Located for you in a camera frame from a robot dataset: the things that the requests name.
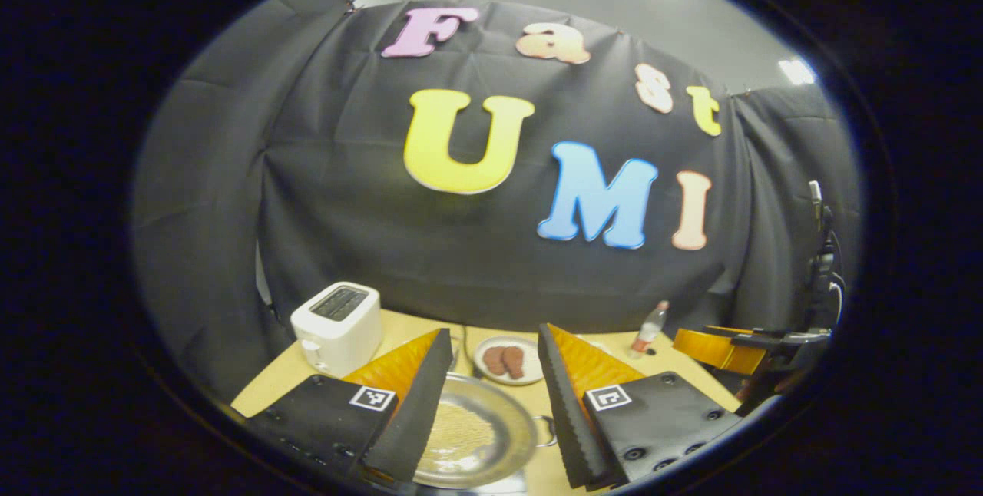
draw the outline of white toaster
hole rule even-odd
[[[308,363],[323,374],[344,377],[369,363],[382,342],[379,292],[334,283],[294,310],[290,323]]]

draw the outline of sausage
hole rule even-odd
[[[518,379],[523,376],[522,359],[523,352],[519,346],[507,346],[505,352],[501,354],[501,360],[505,364],[505,369],[508,370],[508,376],[512,377],[512,379]]]
[[[488,370],[494,375],[505,374],[505,364],[501,360],[503,352],[505,352],[505,346],[492,346],[485,350],[485,354],[482,355],[482,360],[485,361]]]

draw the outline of letter u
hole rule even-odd
[[[522,98],[486,98],[484,106],[491,112],[491,127],[485,156],[476,164],[463,164],[450,157],[448,146],[457,112],[469,103],[471,97],[466,93],[446,89],[425,89],[410,97],[414,114],[406,135],[403,163],[421,185],[473,195],[496,188],[511,174],[522,121],[533,115],[536,107]]]

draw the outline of letter m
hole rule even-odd
[[[645,160],[622,164],[610,185],[604,183],[601,162],[592,147],[562,141],[552,150],[559,160],[559,181],[550,217],[540,223],[537,233],[549,240],[572,240],[579,233],[574,222],[580,210],[584,238],[592,241],[604,231],[604,244],[618,248],[639,248],[645,244],[642,226],[649,203],[649,188],[659,170]]]

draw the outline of plastic bottle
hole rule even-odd
[[[655,310],[650,312],[649,316],[645,318],[645,322],[642,323],[642,329],[639,329],[638,335],[635,336],[635,341],[631,343],[631,348],[628,349],[629,357],[632,359],[642,357],[645,350],[649,348],[649,345],[663,329],[663,325],[666,325],[666,314],[669,309],[670,304],[667,300],[663,300],[656,306]]]

